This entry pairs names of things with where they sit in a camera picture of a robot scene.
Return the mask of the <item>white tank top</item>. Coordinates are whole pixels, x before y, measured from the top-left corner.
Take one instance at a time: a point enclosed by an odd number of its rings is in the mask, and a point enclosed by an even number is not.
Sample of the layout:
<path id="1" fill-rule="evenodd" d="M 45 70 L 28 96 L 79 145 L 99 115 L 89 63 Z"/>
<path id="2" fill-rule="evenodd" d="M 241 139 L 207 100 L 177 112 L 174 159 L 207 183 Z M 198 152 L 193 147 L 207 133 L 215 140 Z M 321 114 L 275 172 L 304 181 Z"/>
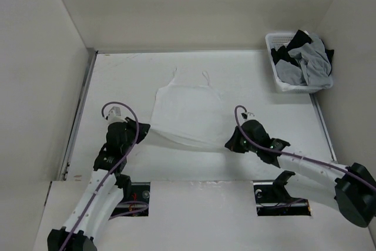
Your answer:
<path id="1" fill-rule="evenodd" d="M 203 71 L 204 85 L 184 85 L 172 80 L 156 92 L 151 129 L 160 136 L 199 150 L 220 151 L 230 139 L 225 102 Z"/>

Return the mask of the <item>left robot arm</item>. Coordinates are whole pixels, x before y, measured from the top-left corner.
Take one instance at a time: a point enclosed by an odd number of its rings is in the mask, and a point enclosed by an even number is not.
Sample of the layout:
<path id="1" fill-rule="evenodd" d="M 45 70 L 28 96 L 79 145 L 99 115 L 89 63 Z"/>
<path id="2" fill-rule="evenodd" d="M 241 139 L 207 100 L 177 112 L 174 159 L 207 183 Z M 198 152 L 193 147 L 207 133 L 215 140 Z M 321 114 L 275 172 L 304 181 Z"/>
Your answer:
<path id="1" fill-rule="evenodd" d="M 150 125 L 113 118 L 80 201 L 60 229 L 52 229 L 48 250 L 97 250 L 101 233 L 119 203 L 132 196 L 132 182 L 122 171 L 127 155 L 148 134 Z"/>

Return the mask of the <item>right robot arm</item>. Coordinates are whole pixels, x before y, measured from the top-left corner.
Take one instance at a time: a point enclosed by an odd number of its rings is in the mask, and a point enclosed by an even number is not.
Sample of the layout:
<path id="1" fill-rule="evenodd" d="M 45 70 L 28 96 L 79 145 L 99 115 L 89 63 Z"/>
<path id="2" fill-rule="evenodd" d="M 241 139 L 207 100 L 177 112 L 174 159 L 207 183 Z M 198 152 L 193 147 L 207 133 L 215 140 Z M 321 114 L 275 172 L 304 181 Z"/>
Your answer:
<path id="1" fill-rule="evenodd" d="M 256 189 L 257 203 L 276 209 L 302 199 L 313 200 L 339 211 L 358 227 L 375 218 L 375 179 L 359 163 L 351 166 L 295 158 L 285 148 L 290 143 L 271 138 L 263 125 L 252 119 L 236 126 L 225 148 L 235 153 L 255 153 L 261 161 L 282 169 L 267 189 Z"/>

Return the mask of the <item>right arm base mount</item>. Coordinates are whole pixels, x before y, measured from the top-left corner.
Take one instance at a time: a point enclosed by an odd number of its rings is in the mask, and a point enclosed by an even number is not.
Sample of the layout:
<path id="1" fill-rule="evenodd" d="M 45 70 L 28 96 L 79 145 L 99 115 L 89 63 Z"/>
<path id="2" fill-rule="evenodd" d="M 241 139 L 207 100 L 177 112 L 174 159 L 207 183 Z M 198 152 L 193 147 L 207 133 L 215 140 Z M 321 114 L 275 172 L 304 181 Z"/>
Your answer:
<path id="1" fill-rule="evenodd" d="M 274 180 L 253 183 L 258 216 L 311 216 L 307 199 L 293 198 L 286 185 L 294 172 L 284 171 Z"/>

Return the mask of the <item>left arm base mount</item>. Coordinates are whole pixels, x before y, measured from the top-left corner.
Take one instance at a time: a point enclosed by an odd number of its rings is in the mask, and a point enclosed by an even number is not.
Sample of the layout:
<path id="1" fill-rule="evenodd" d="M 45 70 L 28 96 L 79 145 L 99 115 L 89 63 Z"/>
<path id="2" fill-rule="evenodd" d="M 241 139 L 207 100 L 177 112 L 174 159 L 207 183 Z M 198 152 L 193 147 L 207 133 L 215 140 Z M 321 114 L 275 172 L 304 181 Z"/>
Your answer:
<path id="1" fill-rule="evenodd" d="M 149 215 L 150 182 L 132 183 L 130 192 L 115 207 L 110 218 Z"/>

